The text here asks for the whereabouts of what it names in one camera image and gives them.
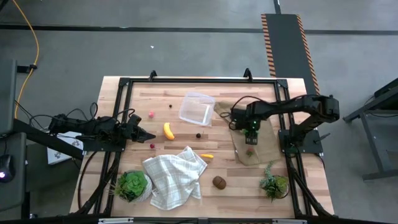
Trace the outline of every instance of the wooden tabletop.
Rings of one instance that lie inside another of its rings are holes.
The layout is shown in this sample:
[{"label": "wooden tabletop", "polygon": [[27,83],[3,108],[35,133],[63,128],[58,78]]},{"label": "wooden tabletop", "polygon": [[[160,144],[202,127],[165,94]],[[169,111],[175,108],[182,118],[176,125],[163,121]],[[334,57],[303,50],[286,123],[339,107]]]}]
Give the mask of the wooden tabletop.
[{"label": "wooden tabletop", "polygon": [[[116,92],[120,77],[104,77],[98,98],[98,116],[111,116],[113,113]],[[306,94],[304,81],[301,78],[288,78],[290,97]],[[143,144],[127,142],[122,153],[118,174],[131,169],[142,170],[142,162],[150,157],[162,154],[178,154],[185,146],[190,146],[197,154],[212,154],[214,159],[200,177],[202,199],[190,197],[181,207],[163,211],[150,205],[150,199],[145,202],[127,203],[118,197],[114,198],[112,216],[114,217],[218,217],[218,218],[293,218],[292,199],[289,195],[280,200],[265,197],[265,191],[259,188],[259,181],[264,177],[267,164],[244,166],[239,163],[234,154],[234,147],[229,133],[228,124],[216,113],[213,113],[211,126],[199,126],[182,121],[178,117],[183,97],[186,92],[195,91],[216,98],[216,101],[235,102],[242,96],[251,95],[266,101],[275,101],[274,87],[270,84],[232,84],[232,83],[135,83],[132,88],[130,107],[136,109],[136,114],[142,118],[139,126],[157,137]],[[121,110],[124,105],[126,90],[123,91]],[[252,100],[242,100],[242,104]],[[155,113],[149,118],[149,111]],[[308,115],[294,113],[296,123],[300,123]],[[278,117],[270,117],[277,136],[280,129]],[[163,124],[171,123],[174,133],[173,141],[165,138]],[[317,200],[330,213],[333,213],[330,193],[326,181],[325,170],[321,160],[311,154],[303,154],[303,165],[308,188]],[[84,203],[98,185],[104,153],[99,152],[88,165],[83,177],[81,199]],[[272,167],[273,174],[286,175],[285,159]],[[224,190],[218,190],[212,184],[216,175],[227,182]],[[103,197],[102,207],[106,203],[107,191]],[[300,208],[305,212],[303,197],[298,190]],[[73,198],[71,212],[77,207],[77,188]]]}]

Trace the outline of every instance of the yellow cable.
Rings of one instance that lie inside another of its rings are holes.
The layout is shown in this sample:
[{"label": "yellow cable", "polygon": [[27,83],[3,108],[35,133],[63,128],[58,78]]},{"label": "yellow cable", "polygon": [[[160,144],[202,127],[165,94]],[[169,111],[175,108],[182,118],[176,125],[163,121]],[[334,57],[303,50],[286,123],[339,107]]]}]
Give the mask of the yellow cable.
[{"label": "yellow cable", "polygon": [[[12,0],[12,1],[14,2],[15,6],[17,6],[19,12],[21,12],[21,14],[22,14],[22,16],[24,17],[24,19],[25,19],[27,25],[29,26],[30,30],[31,30],[32,33],[33,33],[33,37],[35,38],[37,51],[36,51],[35,62],[34,62],[33,64],[34,64],[34,65],[37,65],[37,59],[39,59],[40,47],[39,47],[39,41],[37,41],[36,33],[35,33],[35,31],[33,30],[32,26],[30,25],[29,20],[26,18],[24,12],[23,12],[22,9],[18,6],[18,3],[17,3],[15,0]],[[21,90],[20,90],[20,92],[19,92],[18,99],[17,99],[18,104],[19,104],[19,100],[21,99],[22,93],[24,92],[25,84],[26,84],[26,82],[28,81],[28,79],[30,78],[30,76],[33,74],[33,70],[34,70],[33,68],[30,69],[30,72],[29,72],[28,76],[26,77],[26,79],[25,79],[25,81],[24,81],[24,84],[22,84],[22,88],[21,88]],[[15,107],[15,114],[14,114],[15,119],[18,117],[18,108],[19,108],[18,104],[17,104],[16,107]]]}]

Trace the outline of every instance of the plastic storage box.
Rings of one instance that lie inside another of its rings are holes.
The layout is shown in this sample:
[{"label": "plastic storage box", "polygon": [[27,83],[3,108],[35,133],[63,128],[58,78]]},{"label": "plastic storage box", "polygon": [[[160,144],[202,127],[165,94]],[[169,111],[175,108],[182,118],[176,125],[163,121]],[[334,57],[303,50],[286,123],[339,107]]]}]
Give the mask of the plastic storage box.
[{"label": "plastic storage box", "polygon": [[188,92],[180,108],[180,119],[207,126],[211,123],[216,100],[201,93]]}]

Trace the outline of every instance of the concrete floor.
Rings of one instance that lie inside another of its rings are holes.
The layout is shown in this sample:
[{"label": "concrete floor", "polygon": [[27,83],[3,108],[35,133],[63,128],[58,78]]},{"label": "concrete floor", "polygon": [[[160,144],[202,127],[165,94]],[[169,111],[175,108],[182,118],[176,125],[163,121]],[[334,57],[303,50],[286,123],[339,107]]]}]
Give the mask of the concrete floor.
[{"label": "concrete floor", "polygon": [[[261,28],[260,13],[274,12],[272,0],[18,2],[34,24],[80,26]],[[300,14],[306,29],[398,30],[398,1],[280,0],[280,5],[282,13]],[[23,20],[9,4],[0,12],[0,22]],[[0,34],[0,57],[32,63],[35,45],[30,31],[0,30]],[[148,75],[155,69],[158,75],[239,77],[249,67],[256,77],[269,76],[262,34],[39,31],[37,35],[39,69],[21,101],[32,114],[74,108],[88,112],[105,75]],[[308,35],[307,40],[321,92],[339,99],[342,116],[397,78],[396,36]],[[18,76],[19,86],[24,77]],[[335,213],[396,223],[398,177],[366,183],[361,179],[362,174],[376,171],[361,123],[339,120],[319,130],[331,132],[323,148]],[[32,211],[41,217],[67,214],[75,183],[71,179],[46,193],[35,192]],[[1,213],[0,219],[17,215]]]}]

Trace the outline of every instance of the checkered dish towel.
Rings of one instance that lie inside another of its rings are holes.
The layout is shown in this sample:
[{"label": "checkered dish towel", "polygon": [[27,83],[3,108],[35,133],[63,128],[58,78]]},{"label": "checkered dish towel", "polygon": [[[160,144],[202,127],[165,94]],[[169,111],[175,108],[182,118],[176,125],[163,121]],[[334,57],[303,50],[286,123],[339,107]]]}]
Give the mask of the checkered dish towel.
[{"label": "checkered dish towel", "polygon": [[199,176],[207,163],[187,146],[178,155],[161,155],[145,160],[142,165],[156,189],[150,204],[170,210],[183,205],[192,194],[200,199]]}]

